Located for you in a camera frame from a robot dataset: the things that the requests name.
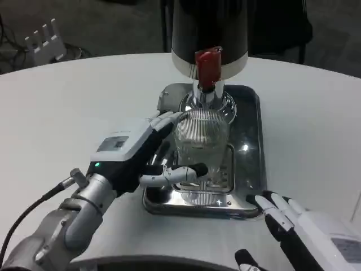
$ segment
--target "black cylinder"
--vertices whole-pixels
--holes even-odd
[[[195,52],[221,46],[222,65],[247,52],[246,0],[175,0],[172,51],[195,64]]]

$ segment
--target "robotic arm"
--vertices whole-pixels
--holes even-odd
[[[107,137],[92,155],[86,176],[74,169],[60,183],[66,188],[76,182],[79,189],[15,247],[1,271],[63,271],[87,249],[116,197],[139,185],[166,186],[206,175],[204,164],[147,165],[180,114],[157,114]],[[250,195],[247,201],[264,212],[271,234],[296,271],[361,270],[361,235],[351,225],[270,191]],[[266,270],[247,250],[235,257],[241,271]]]
[[[346,222],[308,211],[294,199],[272,191],[249,195],[247,201],[265,214],[272,236],[295,271],[361,270],[361,235]],[[266,271],[247,250],[235,254],[240,271]]]
[[[79,189],[15,247],[1,270],[65,270],[87,249],[116,197],[134,192],[139,184],[164,186],[206,175],[204,164],[172,168],[147,165],[180,114],[159,116],[158,112],[107,137],[92,155],[86,177],[74,169],[63,182],[66,187],[76,182]]]

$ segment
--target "silver robotic arm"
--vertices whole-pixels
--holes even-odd
[[[134,192],[139,185],[164,186],[206,175],[204,164],[172,168],[147,165],[180,114],[158,112],[105,138],[91,156],[87,177],[75,169],[64,181],[66,186],[76,182],[79,189],[15,247],[1,271],[63,271],[88,248],[116,197]]]
[[[34,234],[14,248],[1,270],[61,271],[87,249],[117,193],[101,175],[88,181],[80,171],[74,173],[71,178],[86,186],[50,212]]]

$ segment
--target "red cap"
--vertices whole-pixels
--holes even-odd
[[[196,52],[199,85],[204,89],[213,87],[221,79],[220,46]]]

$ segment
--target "chair leg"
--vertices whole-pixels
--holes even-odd
[[[300,50],[298,52],[298,63],[299,64],[305,63],[305,55],[306,55],[306,45],[303,44],[300,46]]]
[[[163,52],[167,52],[167,21],[165,17],[166,0],[160,0],[160,18],[162,27]]]

